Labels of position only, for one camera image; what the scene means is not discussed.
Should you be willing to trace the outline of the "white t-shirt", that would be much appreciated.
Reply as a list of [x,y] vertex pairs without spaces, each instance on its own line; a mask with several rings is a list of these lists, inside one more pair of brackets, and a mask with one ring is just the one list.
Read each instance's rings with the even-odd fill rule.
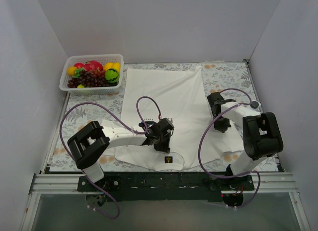
[[110,148],[105,155],[155,171],[186,170],[225,156],[238,157],[243,141],[235,126],[224,134],[210,126],[212,115],[201,71],[201,66],[191,71],[127,69],[121,120],[136,126],[141,120],[171,118],[172,162],[165,162],[167,154],[151,146]]

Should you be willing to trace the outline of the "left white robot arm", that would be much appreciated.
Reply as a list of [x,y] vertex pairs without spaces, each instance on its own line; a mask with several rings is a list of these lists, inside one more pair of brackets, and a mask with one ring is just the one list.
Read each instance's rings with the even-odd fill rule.
[[126,129],[119,122],[104,120],[88,123],[67,142],[78,169],[89,178],[88,184],[94,191],[101,191],[106,184],[99,158],[106,149],[121,146],[152,146],[156,151],[169,153],[170,137],[174,125],[171,118],[158,122],[146,122]]

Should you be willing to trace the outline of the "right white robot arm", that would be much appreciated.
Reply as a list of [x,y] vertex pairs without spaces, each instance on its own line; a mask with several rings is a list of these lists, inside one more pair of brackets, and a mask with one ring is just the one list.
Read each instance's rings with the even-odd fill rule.
[[242,176],[268,157],[283,150],[283,140],[276,116],[272,112],[260,113],[233,99],[224,99],[219,92],[207,96],[213,115],[215,130],[225,133],[231,122],[242,129],[244,152],[230,164],[224,176],[225,185],[236,190],[243,184]]

